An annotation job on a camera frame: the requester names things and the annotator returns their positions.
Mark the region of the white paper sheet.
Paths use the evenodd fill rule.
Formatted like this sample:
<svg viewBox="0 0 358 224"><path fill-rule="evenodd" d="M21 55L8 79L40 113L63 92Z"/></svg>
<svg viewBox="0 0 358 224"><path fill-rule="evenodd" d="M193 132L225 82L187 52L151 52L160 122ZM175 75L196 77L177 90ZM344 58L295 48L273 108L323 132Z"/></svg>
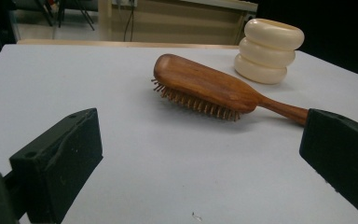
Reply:
<svg viewBox="0 0 358 224"><path fill-rule="evenodd" d="M358 210L300 157L300 126L263 108L226 121L161 98L160 54L5 46L0 172L56 122L93 107L103 160L63 224L358 224Z"/></svg>

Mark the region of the light wooden cabinet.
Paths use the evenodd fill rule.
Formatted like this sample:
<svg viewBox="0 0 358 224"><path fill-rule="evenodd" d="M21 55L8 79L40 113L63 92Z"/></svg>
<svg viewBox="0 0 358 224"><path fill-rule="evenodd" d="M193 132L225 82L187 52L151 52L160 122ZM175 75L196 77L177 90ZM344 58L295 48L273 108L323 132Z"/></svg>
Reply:
<svg viewBox="0 0 358 224"><path fill-rule="evenodd" d="M115 42L236 45L255 0L98 0L100 38Z"/></svg>

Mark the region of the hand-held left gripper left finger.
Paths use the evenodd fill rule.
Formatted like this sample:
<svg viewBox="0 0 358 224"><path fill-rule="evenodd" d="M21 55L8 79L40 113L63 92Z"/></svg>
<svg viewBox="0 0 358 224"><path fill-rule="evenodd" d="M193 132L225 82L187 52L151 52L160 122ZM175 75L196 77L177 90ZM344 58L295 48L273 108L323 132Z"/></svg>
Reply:
<svg viewBox="0 0 358 224"><path fill-rule="evenodd" d="M9 158L33 223L61 224L103 159L98 111L71 114Z"/></svg>

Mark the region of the cream ribbed cup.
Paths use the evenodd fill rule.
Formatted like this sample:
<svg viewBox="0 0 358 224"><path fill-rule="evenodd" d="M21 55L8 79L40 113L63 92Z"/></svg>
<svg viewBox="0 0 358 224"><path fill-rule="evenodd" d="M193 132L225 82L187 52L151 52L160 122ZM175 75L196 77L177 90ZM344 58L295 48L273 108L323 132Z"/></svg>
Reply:
<svg viewBox="0 0 358 224"><path fill-rule="evenodd" d="M234 68L243 77L263 84L284 80L287 67L296 57L295 50L305 39L299 28L267 19L248 21L244 34Z"/></svg>

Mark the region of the black curtain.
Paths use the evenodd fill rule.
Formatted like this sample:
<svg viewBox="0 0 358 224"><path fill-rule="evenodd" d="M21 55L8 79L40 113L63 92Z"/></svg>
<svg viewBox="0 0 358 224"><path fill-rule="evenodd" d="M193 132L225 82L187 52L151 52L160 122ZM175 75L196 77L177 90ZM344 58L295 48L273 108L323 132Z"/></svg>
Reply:
<svg viewBox="0 0 358 224"><path fill-rule="evenodd" d="M259 0L256 16L300 28L302 51L358 74L358 0Z"/></svg>

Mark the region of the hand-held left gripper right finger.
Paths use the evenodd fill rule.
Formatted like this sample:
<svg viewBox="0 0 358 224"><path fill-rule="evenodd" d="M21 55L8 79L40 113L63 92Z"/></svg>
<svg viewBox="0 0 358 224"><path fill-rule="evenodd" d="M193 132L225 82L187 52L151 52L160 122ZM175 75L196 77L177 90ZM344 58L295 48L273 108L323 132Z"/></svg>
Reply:
<svg viewBox="0 0 358 224"><path fill-rule="evenodd" d="M358 122L311 109L299 154L358 210Z"/></svg>

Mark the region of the black tripod legs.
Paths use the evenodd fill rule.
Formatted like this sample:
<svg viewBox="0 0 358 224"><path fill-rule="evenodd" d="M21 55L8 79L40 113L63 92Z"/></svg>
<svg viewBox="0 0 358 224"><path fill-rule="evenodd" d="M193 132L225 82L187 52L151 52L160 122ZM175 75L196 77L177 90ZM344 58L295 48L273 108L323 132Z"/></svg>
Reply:
<svg viewBox="0 0 358 224"><path fill-rule="evenodd" d="M78 10L81 13L83 19L90 26L91 30L94 31L94 21L88 13L87 8L83 5L83 3L86 1L90 0L34 0L44 15L45 19L48 21L49 25L52 25L51 19L54 17L53 9L56 9L55 17L58 22L58 27L62 26L62 23L65 19L65 10L73 9Z"/></svg>

